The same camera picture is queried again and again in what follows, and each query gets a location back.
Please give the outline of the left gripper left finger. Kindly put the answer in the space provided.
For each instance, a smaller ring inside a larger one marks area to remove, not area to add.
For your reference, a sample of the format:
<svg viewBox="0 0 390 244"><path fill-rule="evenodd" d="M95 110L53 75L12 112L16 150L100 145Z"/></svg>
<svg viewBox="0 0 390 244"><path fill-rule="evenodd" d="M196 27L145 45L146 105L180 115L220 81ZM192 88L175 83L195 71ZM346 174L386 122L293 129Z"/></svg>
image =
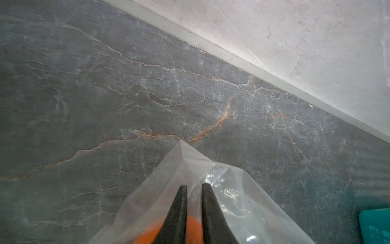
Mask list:
<svg viewBox="0 0 390 244"><path fill-rule="evenodd" d="M187 186L181 185L153 244L186 243L187 202Z"/></svg>

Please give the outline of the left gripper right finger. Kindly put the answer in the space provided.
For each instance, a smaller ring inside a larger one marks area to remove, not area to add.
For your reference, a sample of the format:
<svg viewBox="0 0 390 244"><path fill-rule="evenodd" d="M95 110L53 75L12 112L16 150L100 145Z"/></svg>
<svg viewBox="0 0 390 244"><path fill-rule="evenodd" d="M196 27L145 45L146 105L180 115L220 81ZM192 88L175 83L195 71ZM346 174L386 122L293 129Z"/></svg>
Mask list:
<svg viewBox="0 0 390 244"><path fill-rule="evenodd" d="M237 244L209 183L202 184L202 230L204 244Z"/></svg>

